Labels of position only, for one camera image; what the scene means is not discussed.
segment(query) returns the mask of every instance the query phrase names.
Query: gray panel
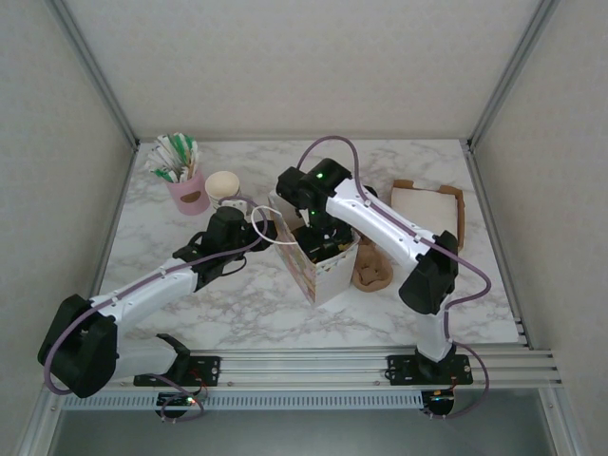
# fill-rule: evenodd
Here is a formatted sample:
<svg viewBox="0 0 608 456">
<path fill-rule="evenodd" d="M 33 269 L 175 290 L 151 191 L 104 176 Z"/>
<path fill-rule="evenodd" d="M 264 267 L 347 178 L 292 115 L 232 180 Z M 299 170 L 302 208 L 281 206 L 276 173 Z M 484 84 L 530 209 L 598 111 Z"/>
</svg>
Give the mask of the gray panel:
<svg viewBox="0 0 608 456">
<path fill-rule="evenodd" d="M 464 391 L 470 401 L 476 392 Z M 492 391 L 463 418 L 419 411 L 220 411 L 162 424 L 152 412 L 64 412 L 52 455 L 550 455 L 535 391 Z"/>
</svg>

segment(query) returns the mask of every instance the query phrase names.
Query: pink cup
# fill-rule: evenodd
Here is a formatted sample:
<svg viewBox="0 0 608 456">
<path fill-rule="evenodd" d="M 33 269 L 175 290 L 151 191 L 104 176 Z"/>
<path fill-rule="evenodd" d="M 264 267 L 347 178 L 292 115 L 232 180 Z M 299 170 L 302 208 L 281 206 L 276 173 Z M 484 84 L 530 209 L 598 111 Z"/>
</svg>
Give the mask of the pink cup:
<svg viewBox="0 0 608 456">
<path fill-rule="evenodd" d="M 178 210 L 185 216 L 197 216 L 209 207 L 205 179 L 200 171 L 191 180 L 180 183 L 165 182 Z"/>
</svg>

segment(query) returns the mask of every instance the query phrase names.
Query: cable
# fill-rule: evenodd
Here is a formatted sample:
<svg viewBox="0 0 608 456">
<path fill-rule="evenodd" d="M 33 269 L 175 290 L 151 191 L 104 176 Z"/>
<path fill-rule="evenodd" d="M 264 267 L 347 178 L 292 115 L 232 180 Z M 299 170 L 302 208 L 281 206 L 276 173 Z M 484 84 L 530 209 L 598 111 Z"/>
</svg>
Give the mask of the cable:
<svg viewBox="0 0 608 456">
<path fill-rule="evenodd" d="M 405 223 L 403 223 L 398 218 L 393 217 L 391 214 L 389 214 L 387 211 L 385 211 L 384 209 L 382 209 L 382 207 L 378 206 L 377 204 L 375 204 L 370 199 L 367 199 L 365 189 L 363 188 L 363 185 L 361 185 L 361 180 L 360 180 L 360 177 L 359 177 L 359 153 L 357 152 L 357 149 L 354 146 L 354 144 L 352 143 L 352 141 L 349 140 L 348 138 L 344 138 L 343 136 L 338 136 L 338 135 L 330 135 L 330 136 L 325 136 L 323 138 L 319 138 L 318 140 L 316 140 L 315 142 L 313 142 L 311 145 L 309 145 L 309 147 L 304 151 L 304 153 L 302 154 L 302 157 L 300 157 L 300 160 L 297 163 L 297 167 L 296 168 L 300 169 L 300 167 L 302 166 L 302 163 L 304 162 L 304 160 L 306 159 L 306 157 L 308 156 L 308 154 L 310 154 L 311 151 L 315 147 L 317 147 L 321 143 L 324 143 L 325 141 L 330 141 L 330 140 L 341 141 L 343 143 L 346 143 L 351 148 L 352 161 L 353 161 L 353 172 L 352 172 L 352 174 L 353 174 L 353 177 L 354 177 L 354 184 L 355 184 L 355 186 L 357 188 L 357 192 L 359 192 L 359 196 L 361 197 L 361 200 L 363 200 L 365 202 L 365 204 L 367 206 L 369 206 L 371 209 L 373 209 L 375 212 L 377 212 L 378 214 L 380 214 L 381 216 L 383 216 L 388 221 L 394 223 L 396 226 L 398 226 L 399 228 L 401 228 L 403 231 L 405 231 L 406 233 L 408 233 L 410 236 L 412 236 L 413 238 L 417 238 L 417 234 L 416 234 L 416 232 L 414 230 L 412 230 L 411 228 L 409 228 Z M 458 299 L 454 299 L 453 301 L 450 301 L 449 303 L 446 304 L 446 307 L 445 307 L 444 332 L 446 334 L 446 339 L 450 340 L 447 311 L 450 308 L 452 308 L 455 305 L 457 305 L 457 304 L 463 304 L 465 302 L 472 301 L 474 299 L 478 299 L 478 298 L 480 298 L 482 296 L 487 295 L 489 293 L 489 291 L 490 291 L 490 288 L 492 287 L 492 281 L 487 276 L 487 274 L 484 273 L 484 271 L 482 271 L 478 267 L 472 265 L 471 263 L 469 263 L 465 259 L 463 259 L 463 258 L 461 258 L 461 257 L 459 257 L 457 255 L 452 254 L 449 250 L 447 250 L 447 249 L 445 249 L 445 248 L 443 248 L 443 247 L 441 247 L 439 245 L 436 245 L 433 241 L 428 240 L 428 239 L 426 239 L 424 237 L 420 237 L 420 241 L 423 244 L 425 244 L 427 247 L 429 247 L 431 249 L 434 249 L 437 252 L 441 252 L 446 257 L 448 257 L 450 259 L 453 259 L 454 261 L 457 261 L 458 263 L 462 264 L 469 271 L 472 271 L 473 273 L 475 273 L 476 275 L 478 275 L 484 281 L 484 283 L 485 283 L 484 288 L 480 292 L 475 293 L 475 294 L 471 294 L 469 296 L 460 297 Z M 480 363 L 480 366 L 482 367 L 482 371 L 484 372 L 485 388 L 484 388 L 484 393 L 482 394 L 482 397 L 480 398 L 479 401 L 477 401 L 475 404 L 471 405 L 470 407 L 465 408 L 464 410 L 458 411 L 456 413 L 453 413 L 453 414 L 450 414 L 450 415 L 447 415 L 447 416 L 443 416 L 444 419 L 449 419 L 449 417 L 457 418 L 459 416 L 467 414 L 470 411 L 476 409 L 485 400 L 487 392 L 489 390 L 489 384 L 490 384 L 490 379 L 489 379 L 489 374 L 487 372 L 487 368 L 485 367 L 485 364 L 482 361 L 482 358 L 479 356 L 479 354 L 477 354 L 468 345 L 461 344 L 460 342 L 454 342 L 454 341 L 452 341 L 452 343 L 454 345 L 456 345 L 457 347 L 461 347 L 461 348 L 467 350 L 468 352 L 470 352 L 477 359 L 477 361 Z"/>
<path fill-rule="evenodd" d="M 277 244 L 277 245 L 297 245 L 297 242 L 285 242 L 282 240 L 274 240 L 274 239 L 270 239 L 269 237 L 262 235 L 258 231 L 256 223 L 254 222 L 254 214 L 256 213 L 256 211 L 258 209 L 268 209 L 269 211 L 274 212 L 275 214 L 279 214 L 281 217 L 283 217 L 283 215 L 280 213 L 280 211 L 277 211 L 276 209 L 273 209 L 272 207 L 268 207 L 268 206 L 264 206 L 264 205 L 259 205 L 259 206 L 254 207 L 254 210 L 251 211 L 251 222 L 252 222 L 251 224 L 254 226 L 254 230 L 256 230 L 256 233 L 258 236 L 260 236 L 264 240 L 267 240 L 267 241 L 272 242 L 273 244 Z"/>
<path fill-rule="evenodd" d="M 253 207 L 256 207 L 256 204 L 247 198 L 244 197 L 227 197 L 227 198 L 223 198 L 219 201 L 219 203 L 221 204 L 222 201 L 224 200 L 242 200 L 247 202 L 248 204 L 250 204 Z M 268 229 L 268 220 L 266 219 L 266 215 L 264 213 L 262 213 L 262 218 L 264 221 L 264 228 L 263 228 L 263 232 L 266 233 L 266 230 Z M 176 271 L 179 271 L 181 269 L 185 269 L 185 268 L 189 268 L 191 266 L 195 266 L 197 264 L 201 264 L 205 261 L 209 261 L 212 259 L 216 259 L 216 258 L 220 258 L 220 257 L 226 257 L 229 255 L 234 255 L 234 254 L 239 254 L 241 252 L 247 252 L 250 249 L 253 249 L 256 245 L 258 245 L 260 242 L 262 241 L 261 237 L 258 237 L 256 240 L 254 240 L 251 244 L 246 245 L 245 247 L 241 247 L 239 249 L 234 249 L 234 250 L 229 250 L 227 252 L 219 252 L 217 254 L 212 254 L 209 256 L 205 256 L 203 258 L 199 258 L 195 261 L 190 261 L 189 263 L 184 263 L 184 264 L 179 264 L 176 266 L 172 266 L 170 268 L 167 268 L 165 273 L 166 274 L 171 274 L 174 273 Z M 131 293 L 139 290 L 141 287 L 147 285 L 148 283 L 153 282 L 154 280 L 161 278 L 162 277 L 162 273 L 156 273 L 151 275 L 150 277 L 144 278 L 142 280 L 140 280 L 139 282 L 136 282 L 135 284 L 133 284 L 132 286 L 130 286 L 129 288 L 127 288 L 126 290 L 116 294 L 117 299 L 123 299 L 125 296 L 130 295 Z M 57 337 L 57 340 L 55 341 L 55 343 L 53 344 L 53 346 L 50 348 L 50 350 L 48 351 L 47 354 L 47 359 L 45 360 L 45 368 L 44 368 L 44 377 L 45 377 L 45 385 L 47 385 L 47 388 L 51 391 L 54 392 L 55 394 L 58 395 L 66 395 L 66 394 L 70 394 L 72 391 L 70 389 L 58 389 L 52 381 L 52 378 L 50 377 L 50 366 L 52 364 L 53 358 L 55 357 L 55 354 L 57 353 L 57 351 L 59 350 L 59 348 L 61 347 L 61 345 L 66 341 L 67 337 L 72 334 L 74 332 L 74 330 L 76 330 L 87 318 L 89 318 L 90 316 L 92 316 L 93 314 L 95 314 L 96 312 L 100 311 L 101 309 L 109 306 L 110 304 L 112 304 L 113 300 L 107 299 L 104 302 L 101 302 L 100 304 L 97 304 L 93 307 L 91 307 L 89 310 L 87 310 L 86 312 L 82 313 L 80 316 L 78 316 L 74 321 L 72 321 L 72 323 L 66 328 L 65 331 L 63 331 L 61 333 L 61 335 L 59 337 Z"/>
</svg>

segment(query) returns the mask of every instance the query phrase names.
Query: marble tabletop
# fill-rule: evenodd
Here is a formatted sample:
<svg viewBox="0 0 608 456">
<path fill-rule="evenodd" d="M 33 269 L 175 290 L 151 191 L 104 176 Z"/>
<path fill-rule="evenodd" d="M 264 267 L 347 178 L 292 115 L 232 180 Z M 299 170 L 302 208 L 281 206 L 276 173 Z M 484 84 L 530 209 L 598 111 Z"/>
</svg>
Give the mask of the marble tabletop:
<svg viewBox="0 0 608 456">
<path fill-rule="evenodd" d="M 243 194 L 259 203 L 276 185 L 278 174 L 295 165 L 311 142 L 199 142 L 205 176 L 229 170 L 241 181 Z M 362 181 L 388 200 L 395 179 L 417 187 L 441 184 L 465 194 L 465 248 L 460 255 L 481 267 L 493 281 L 489 295 L 450 311 L 455 340 L 465 343 L 510 343 L 518 338 L 504 285 L 477 197 L 457 140 L 356 141 Z M 142 144 L 129 184 L 118 231 L 107 263 L 102 292 L 110 292 L 160 266 L 213 213 L 181 215 L 163 182 L 144 169 L 151 144 Z M 309 169 L 323 157 L 352 168 L 350 149 L 341 142 L 319 145 L 305 161 Z M 142 321 L 128 337 L 170 333 L 191 350 L 288 349 L 415 345 L 414 313 L 397 295 L 405 273 L 394 266 L 388 288 L 373 294 L 352 285 L 314 308 L 271 247 L 248 255 L 247 267 L 219 278 L 204 289 L 166 305 Z M 469 295 L 483 283 L 461 268 L 454 296 Z"/>
</svg>

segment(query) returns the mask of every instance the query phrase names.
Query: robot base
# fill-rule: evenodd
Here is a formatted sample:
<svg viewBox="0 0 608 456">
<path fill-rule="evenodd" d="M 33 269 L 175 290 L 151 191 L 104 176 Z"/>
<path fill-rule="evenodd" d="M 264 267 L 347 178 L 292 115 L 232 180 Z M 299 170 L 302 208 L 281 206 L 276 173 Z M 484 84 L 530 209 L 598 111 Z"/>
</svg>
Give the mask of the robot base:
<svg viewBox="0 0 608 456">
<path fill-rule="evenodd" d="M 473 383 L 468 356 L 465 354 L 454 354 L 439 363 L 425 360 L 419 353 L 387 356 L 389 368 L 385 371 L 385 377 L 391 386 L 454 387 Z"/>
</svg>

